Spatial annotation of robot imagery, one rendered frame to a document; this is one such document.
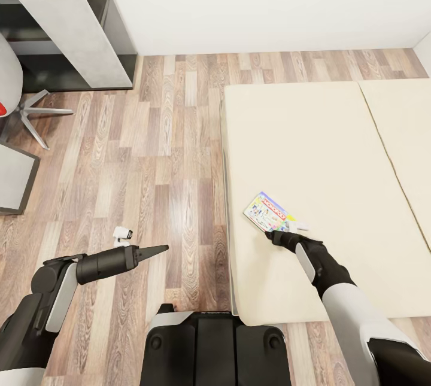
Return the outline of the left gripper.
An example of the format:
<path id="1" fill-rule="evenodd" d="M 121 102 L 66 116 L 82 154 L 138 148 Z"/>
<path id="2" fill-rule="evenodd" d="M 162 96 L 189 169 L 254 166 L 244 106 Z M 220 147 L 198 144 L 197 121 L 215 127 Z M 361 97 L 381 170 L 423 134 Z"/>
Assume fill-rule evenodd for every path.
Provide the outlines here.
<path id="1" fill-rule="evenodd" d="M 101 251 L 97 260 L 99 277 L 104 279 L 135 269 L 139 262 L 168 249 L 169 245 L 147 248 L 137 248 L 136 245 L 130 245 Z"/>

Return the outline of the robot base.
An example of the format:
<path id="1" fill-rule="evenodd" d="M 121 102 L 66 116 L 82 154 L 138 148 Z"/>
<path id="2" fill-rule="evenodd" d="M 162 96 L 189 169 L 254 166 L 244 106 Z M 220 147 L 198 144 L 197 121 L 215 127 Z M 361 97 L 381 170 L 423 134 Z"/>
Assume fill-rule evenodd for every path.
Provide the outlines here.
<path id="1" fill-rule="evenodd" d="M 163 303 L 146 337 L 140 386 L 292 386 L 281 323 Z"/>

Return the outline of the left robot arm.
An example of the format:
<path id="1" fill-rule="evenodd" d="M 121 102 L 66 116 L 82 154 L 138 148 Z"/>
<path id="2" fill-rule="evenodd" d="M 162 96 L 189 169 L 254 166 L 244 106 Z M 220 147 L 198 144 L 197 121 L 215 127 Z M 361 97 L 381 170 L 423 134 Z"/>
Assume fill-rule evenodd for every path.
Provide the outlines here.
<path id="1" fill-rule="evenodd" d="M 41 386 L 45 369 L 80 285 L 135 269 L 139 262 L 169 245 L 137 248 L 133 231 L 117 226 L 114 247 L 99 254 L 63 256 L 43 262 L 32 277 L 31 290 L 0 329 L 0 386 Z"/>

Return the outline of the board game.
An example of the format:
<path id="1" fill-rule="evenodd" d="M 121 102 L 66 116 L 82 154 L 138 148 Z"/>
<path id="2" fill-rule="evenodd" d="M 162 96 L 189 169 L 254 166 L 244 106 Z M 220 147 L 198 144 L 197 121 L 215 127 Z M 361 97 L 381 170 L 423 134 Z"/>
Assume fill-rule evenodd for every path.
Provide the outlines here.
<path id="1" fill-rule="evenodd" d="M 260 192 L 243 214 L 265 233 L 274 230 L 285 232 L 289 220 L 296 221 L 284 208 L 280 207 L 266 193 Z"/>

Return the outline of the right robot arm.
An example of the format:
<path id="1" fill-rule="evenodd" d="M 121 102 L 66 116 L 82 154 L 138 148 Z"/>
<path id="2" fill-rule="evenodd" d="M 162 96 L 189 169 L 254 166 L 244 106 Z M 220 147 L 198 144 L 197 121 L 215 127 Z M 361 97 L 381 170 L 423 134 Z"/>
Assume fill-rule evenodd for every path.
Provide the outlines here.
<path id="1" fill-rule="evenodd" d="M 365 296 L 323 241 L 302 236 L 303 221 L 265 231 L 272 244 L 296 253 L 327 311 L 355 386 L 431 386 L 431 362 Z"/>

